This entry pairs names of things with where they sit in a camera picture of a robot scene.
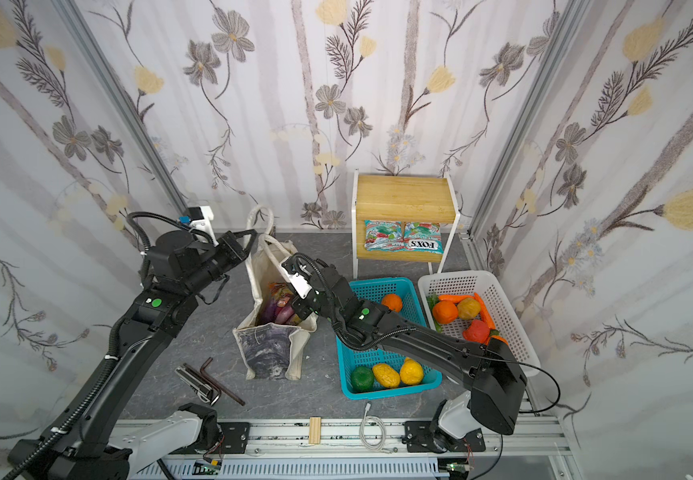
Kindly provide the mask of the purple eggplant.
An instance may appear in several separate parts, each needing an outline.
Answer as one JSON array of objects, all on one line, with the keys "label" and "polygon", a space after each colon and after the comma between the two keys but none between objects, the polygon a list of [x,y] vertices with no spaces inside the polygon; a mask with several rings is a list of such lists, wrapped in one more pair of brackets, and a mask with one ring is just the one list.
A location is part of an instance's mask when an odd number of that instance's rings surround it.
[{"label": "purple eggplant", "polygon": [[258,325],[276,324],[276,325],[298,325],[300,318],[294,312],[294,308],[290,305],[292,296],[284,295],[280,299],[272,298],[264,304],[264,308],[260,311],[258,317]]}]

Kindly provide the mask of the cream canvas grocery bag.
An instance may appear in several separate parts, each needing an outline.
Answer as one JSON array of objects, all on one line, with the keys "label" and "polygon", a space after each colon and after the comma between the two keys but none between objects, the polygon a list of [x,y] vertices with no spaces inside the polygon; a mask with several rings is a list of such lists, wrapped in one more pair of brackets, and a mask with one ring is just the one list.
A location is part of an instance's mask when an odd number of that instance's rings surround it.
[{"label": "cream canvas grocery bag", "polygon": [[316,316],[310,315],[298,323],[262,321],[262,314],[272,305],[272,287],[288,285],[282,262],[296,253],[296,246],[272,235],[274,212],[266,206],[250,210],[246,227],[258,232],[256,245],[246,260],[254,308],[232,330],[246,366],[246,379],[298,381],[302,378],[304,347],[318,329]]}]

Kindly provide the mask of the orange candy bag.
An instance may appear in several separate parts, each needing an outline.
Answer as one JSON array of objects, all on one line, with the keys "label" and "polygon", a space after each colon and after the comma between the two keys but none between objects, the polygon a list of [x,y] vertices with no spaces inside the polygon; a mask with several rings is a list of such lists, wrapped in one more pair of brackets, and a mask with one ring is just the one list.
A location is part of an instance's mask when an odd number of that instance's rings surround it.
[{"label": "orange candy bag", "polygon": [[276,308],[284,308],[294,296],[294,292],[286,283],[276,282],[270,285],[270,301]]}]

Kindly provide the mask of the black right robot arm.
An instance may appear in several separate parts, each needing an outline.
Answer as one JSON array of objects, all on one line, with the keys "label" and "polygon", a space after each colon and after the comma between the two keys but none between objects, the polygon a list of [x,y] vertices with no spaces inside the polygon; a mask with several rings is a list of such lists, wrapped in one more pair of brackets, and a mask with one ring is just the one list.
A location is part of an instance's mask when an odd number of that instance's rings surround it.
[{"label": "black right robot arm", "polygon": [[294,312],[328,320],[353,351],[381,349],[445,374],[469,392],[468,408],[479,425],[502,435],[514,432],[526,376],[504,342],[469,342],[412,323],[357,296],[334,266],[306,254],[290,255],[280,269],[296,292]]}]

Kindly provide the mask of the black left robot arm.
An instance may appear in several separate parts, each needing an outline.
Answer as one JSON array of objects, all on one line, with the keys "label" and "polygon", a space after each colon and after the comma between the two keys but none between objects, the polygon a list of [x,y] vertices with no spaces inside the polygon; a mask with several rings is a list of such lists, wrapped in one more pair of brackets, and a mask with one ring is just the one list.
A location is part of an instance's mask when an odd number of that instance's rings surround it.
[{"label": "black left robot arm", "polygon": [[126,217],[140,236],[142,292],[112,325],[108,350],[68,407],[37,440],[8,454],[8,479],[126,479],[134,452],[110,444],[112,430],[152,363],[178,337],[202,292],[250,257],[258,232],[218,238],[166,216]]}]

